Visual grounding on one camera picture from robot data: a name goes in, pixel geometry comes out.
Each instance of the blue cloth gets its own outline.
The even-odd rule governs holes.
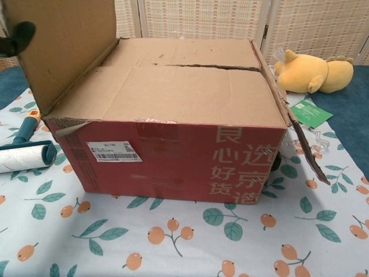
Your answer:
[[[11,104],[28,88],[27,80],[20,66],[0,72],[0,110]]]
[[[369,178],[369,66],[354,66],[350,84],[332,94],[316,92],[310,97],[333,114],[329,125],[366,178]]]

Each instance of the lint roller handle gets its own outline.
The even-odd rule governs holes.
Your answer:
[[[15,139],[13,140],[13,144],[21,144],[29,141],[38,124],[40,123],[40,118],[41,116],[39,110],[30,111],[27,117],[23,120]]]

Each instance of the fruit print fabric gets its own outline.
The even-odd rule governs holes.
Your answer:
[[[1,145],[32,102],[26,91],[0,111]],[[331,186],[296,143],[248,206],[84,193],[56,144],[49,169],[0,175],[0,277],[367,276],[369,182],[327,123],[319,128],[329,151],[306,135]],[[48,139],[41,123],[32,140]]]

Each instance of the stuffed animal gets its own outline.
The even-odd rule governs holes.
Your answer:
[[[332,93],[346,87],[353,75],[353,59],[339,56],[326,61],[318,57],[295,54],[291,50],[284,53],[274,65],[277,83],[286,91],[313,93],[320,90]]]

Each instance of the open box flap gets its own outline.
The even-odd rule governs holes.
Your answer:
[[[43,115],[117,44],[114,0],[2,0],[2,4],[9,31],[23,21],[36,25],[35,36],[19,58]]]
[[[299,141],[301,143],[301,147],[304,151],[305,157],[309,165],[311,166],[312,170],[316,173],[318,179],[322,182],[327,183],[330,185],[330,182],[328,181],[327,177],[325,176],[324,172],[320,168],[320,166],[315,161],[315,157],[311,152],[311,148],[307,142],[307,139],[305,137],[304,132],[302,131],[302,128],[300,126],[300,123],[295,118],[294,114],[288,107],[288,103],[285,100],[285,98],[281,94],[281,88],[279,88],[274,81],[274,77],[265,62],[265,60],[262,57],[262,54],[259,50],[259,48],[255,45],[253,41],[251,41],[251,45],[255,51],[255,55],[259,58],[259,62],[261,64],[261,73],[264,75],[264,78],[268,82],[270,86],[270,90],[273,93],[274,99],[277,103],[278,108],[280,109],[280,112],[285,119],[285,122],[287,126],[293,126],[293,128],[296,130],[296,133],[298,135]]]

